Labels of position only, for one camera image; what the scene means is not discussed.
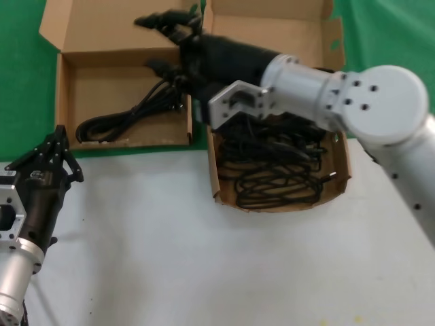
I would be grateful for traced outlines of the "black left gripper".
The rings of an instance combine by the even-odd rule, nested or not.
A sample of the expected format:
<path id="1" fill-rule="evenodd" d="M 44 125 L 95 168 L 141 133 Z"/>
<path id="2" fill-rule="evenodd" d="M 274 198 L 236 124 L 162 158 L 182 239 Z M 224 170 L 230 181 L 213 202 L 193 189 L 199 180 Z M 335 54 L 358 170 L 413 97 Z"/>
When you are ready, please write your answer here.
<path id="1" fill-rule="evenodd" d="M 64 163 L 71 170 L 68 174 L 63 168 L 45 166 L 52 164 L 63 167 Z M 65 126 L 57 125 L 54 132 L 48 134 L 39 145 L 8 164 L 5 169 L 20 170 L 16 187 L 26 217 L 19 237 L 46 252 L 69 189 L 67 180 L 69 183 L 84 182 L 82 168 L 70 150 Z"/>

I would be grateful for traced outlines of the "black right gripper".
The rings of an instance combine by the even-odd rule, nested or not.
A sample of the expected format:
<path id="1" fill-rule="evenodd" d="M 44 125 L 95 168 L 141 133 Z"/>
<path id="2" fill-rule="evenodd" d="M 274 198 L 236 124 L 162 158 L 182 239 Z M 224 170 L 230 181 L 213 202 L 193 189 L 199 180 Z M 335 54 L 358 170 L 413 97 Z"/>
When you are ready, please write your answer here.
<path id="1" fill-rule="evenodd" d="M 161 59 L 148 60 L 145 65 L 171 84 L 185 84 L 187 77 L 186 90 L 194 98 L 211 86 L 222 88 L 238 80 L 260 85 L 267 66 L 279 55 L 227 37 L 200 35 L 201 16 L 196 13 L 167 10 L 138 17 L 134 25 L 156 30 L 172 43 L 180 44 L 183 71 Z"/>

